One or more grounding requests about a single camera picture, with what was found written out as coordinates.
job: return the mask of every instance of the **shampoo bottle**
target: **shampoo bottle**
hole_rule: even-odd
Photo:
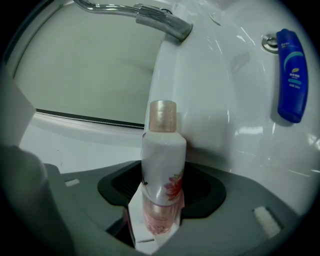
[[[170,231],[182,194],[187,142],[176,131],[176,115],[175,102],[151,102],[149,131],[142,138],[143,216],[154,235]]]

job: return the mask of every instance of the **white sink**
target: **white sink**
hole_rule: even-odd
[[[302,26],[273,0],[185,0],[173,14],[193,30],[181,44],[165,37],[149,103],[177,103],[187,160],[253,179],[306,213],[320,183],[320,65]],[[298,124],[277,113],[279,57],[261,44],[263,35],[283,28],[296,32],[308,66]],[[149,110],[145,123],[147,129]]]

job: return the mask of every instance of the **faucet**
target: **faucet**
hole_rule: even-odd
[[[133,7],[117,4],[98,4],[88,0],[73,0],[81,9],[94,14],[112,14],[135,18],[138,24],[163,31],[183,42],[190,34],[193,25],[172,15],[167,9],[145,4]]]

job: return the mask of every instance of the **drain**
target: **drain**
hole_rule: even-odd
[[[278,53],[278,43],[275,33],[264,34],[262,36],[262,46],[272,54]]]

